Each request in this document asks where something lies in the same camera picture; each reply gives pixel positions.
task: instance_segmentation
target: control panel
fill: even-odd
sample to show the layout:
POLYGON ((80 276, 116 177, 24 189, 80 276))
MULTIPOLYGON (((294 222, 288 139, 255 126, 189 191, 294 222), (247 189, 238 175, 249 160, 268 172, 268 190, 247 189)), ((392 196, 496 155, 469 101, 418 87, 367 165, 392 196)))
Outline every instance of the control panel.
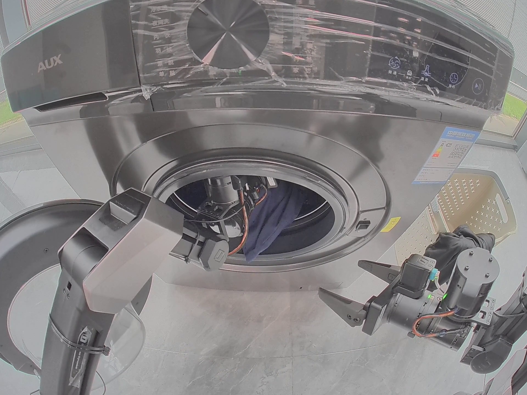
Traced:
POLYGON ((510 47, 459 18, 416 0, 131 0, 142 84, 405 84, 496 109, 510 47))

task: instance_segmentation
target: green grass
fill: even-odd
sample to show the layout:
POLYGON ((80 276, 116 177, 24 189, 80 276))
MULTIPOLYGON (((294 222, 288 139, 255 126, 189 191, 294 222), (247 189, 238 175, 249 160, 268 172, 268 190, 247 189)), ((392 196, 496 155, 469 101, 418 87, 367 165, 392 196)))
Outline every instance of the green grass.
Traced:
POLYGON ((503 102, 503 114, 507 117, 521 120, 526 109, 527 103, 523 102, 521 99, 510 94, 505 96, 505 101, 503 102))
POLYGON ((13 111, 11 111, 9 102, 4 101, 0 103, 0 126, 2 126, 4 123, 18 120, 20 117, 20 114, 13 113, 13 111))

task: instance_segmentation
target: dark blue garment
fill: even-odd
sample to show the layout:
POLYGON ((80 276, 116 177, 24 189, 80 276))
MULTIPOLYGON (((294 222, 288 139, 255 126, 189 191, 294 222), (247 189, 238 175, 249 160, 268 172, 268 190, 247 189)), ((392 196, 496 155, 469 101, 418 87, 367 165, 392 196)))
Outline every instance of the dark blue garment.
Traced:
POLYGON ((267 190, 267 197, 249 218, 249 234, 243 246, 247 262, 256 259, 296 220, 304 199, 302 188, 287 181, 280 181, 278 187, 267 190))

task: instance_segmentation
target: washing machine door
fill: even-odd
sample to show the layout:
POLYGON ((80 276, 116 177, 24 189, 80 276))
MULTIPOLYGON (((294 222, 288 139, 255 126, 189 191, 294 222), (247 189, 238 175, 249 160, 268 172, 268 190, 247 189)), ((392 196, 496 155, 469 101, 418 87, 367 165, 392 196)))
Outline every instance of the washing machine door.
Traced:
MULTIPOLYGON (((46 369, 42 354, 61 274, 58 250, 101 205, 89 200, 52 201, 0 224, 0 358, 21 372, 42 377, 46 369)), ((151 283, 150 279, 115 315, 105 342, 110 355, 99 356, 92 390, 119 376, 139 354, 145 339, 139 314, 151 283)))

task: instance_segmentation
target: laundry basket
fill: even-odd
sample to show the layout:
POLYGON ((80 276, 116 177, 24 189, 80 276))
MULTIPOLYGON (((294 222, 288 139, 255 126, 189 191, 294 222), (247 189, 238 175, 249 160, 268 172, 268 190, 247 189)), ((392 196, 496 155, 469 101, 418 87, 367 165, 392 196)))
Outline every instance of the laundry basket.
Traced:
POLYGON ((401 265, 412 253, 423 254, 439 233, 467 224, 477 233, 492 233, 496 244, 516 232, 509 197, 491 171, 458 168, 439 194, 395 242, 401 265))

